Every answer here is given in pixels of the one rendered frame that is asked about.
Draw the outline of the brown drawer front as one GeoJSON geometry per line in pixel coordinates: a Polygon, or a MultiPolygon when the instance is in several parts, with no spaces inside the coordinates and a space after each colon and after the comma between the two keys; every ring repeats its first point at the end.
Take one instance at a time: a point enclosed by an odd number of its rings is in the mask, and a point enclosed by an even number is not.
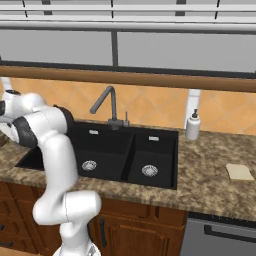
{"type": "Polygon", "coordinates": [[[184,226],[187,217],[187,212],[184,210],[108,198],[102,199],[101,212],[133,219],[150,220],[154,223],[174,227],[184,226]]]}

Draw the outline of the beige sponge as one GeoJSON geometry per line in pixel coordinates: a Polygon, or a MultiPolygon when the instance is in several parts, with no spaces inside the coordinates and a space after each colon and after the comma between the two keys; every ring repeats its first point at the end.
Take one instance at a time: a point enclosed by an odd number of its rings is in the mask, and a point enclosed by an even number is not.
{"type": "Polygon", "coordinates": [[[240,164],[230,164],[226,165],[226,169],[229,178],[234,181],[254,181],[249,168],[245,165],[240,164]]]}

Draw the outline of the black double sink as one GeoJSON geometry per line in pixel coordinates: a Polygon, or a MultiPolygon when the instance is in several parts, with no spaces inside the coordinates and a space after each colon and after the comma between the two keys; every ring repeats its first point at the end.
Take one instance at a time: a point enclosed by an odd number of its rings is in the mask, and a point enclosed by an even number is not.
{"type": "Polygon", "coordinates": [[[176,189],[178,138],[177,131],[76,122],[53,150],[34,148],[17,166],[45,171],[47,184],[63,190],[79,177],[176,189]]]}

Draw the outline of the white soap dispenser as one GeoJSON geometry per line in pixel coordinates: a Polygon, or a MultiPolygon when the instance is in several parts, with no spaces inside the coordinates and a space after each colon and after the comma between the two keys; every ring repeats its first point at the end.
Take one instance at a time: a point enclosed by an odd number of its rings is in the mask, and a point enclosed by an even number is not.
{"type": "Polygon", "coordinates": [[[199,136],[201,120],[198,115],[198,110],[195,109],[193,114],[187,119],[186,123],[186,138],[196,140],[199,136]]]}

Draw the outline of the brown cupboard door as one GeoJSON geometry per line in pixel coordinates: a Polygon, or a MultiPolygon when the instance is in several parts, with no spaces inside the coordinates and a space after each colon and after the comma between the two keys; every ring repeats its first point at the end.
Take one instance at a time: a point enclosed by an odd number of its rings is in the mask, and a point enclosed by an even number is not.
{"type": "Polygon", "coordinates": [[[93,219],[93,241],[102,256],[180,256],[184,227],[152,224],[100,214],[93,219]],[[102,247],[100,219],[105,220],[107,245],[102,247]]]}

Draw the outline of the brown wooden window sill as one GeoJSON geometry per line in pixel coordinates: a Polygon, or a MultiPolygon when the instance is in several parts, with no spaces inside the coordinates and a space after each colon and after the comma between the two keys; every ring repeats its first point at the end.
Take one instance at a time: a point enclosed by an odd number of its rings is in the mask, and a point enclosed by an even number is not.
{"type": "Polygon", "coordinates": [[[256,93],[256,79],[0,66],[0,76],[256,93]]]}

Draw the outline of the grey dishwasher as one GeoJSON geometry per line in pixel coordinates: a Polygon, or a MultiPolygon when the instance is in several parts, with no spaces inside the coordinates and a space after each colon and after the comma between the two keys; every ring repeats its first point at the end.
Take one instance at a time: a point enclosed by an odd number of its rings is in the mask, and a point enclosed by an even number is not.
{"type": "Polygon", "coordinates": [[[190,212],[180,256],[256,256],[256,222],[190,212]]]}

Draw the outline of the dark grey tap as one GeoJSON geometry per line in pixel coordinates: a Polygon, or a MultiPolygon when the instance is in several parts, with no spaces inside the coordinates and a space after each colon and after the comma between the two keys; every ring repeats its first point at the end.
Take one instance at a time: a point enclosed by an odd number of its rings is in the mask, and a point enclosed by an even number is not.
{"type": "Polygon", "coordinates": [[[112,117],[108,120],[108,125],[111,127],[112,130],[118,130],[120,127],[129,127],[130,121],[128,120],[128,112],[125,112],[124,120],[117,118],[116,92],[113,86],[108,86],[103,91],[103,93],[96,100],[94,105],[91,107],[90,113],[95,114],[108,95],[111,95],[111,111],[112,111],[112,117]]]}

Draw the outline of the brown drawer stack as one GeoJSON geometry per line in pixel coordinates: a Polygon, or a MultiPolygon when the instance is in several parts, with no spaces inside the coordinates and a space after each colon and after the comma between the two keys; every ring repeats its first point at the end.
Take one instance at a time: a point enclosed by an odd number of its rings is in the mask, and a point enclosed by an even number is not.
{"type": "Polygon", "coordinates": [[[44,188],[0,181],[0,247],[52,256],[61,244],[58,226],[39,226],[34,203],[44,188]]]}

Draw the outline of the window with grey frame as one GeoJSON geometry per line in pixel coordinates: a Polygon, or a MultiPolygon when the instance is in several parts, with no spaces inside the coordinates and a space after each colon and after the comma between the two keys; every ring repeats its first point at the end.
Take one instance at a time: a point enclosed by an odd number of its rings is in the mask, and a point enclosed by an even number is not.
{"type": "Polygon", "coordinates": [[[256,78],[256,3],[0,0],[0,64],[256,78]]]}

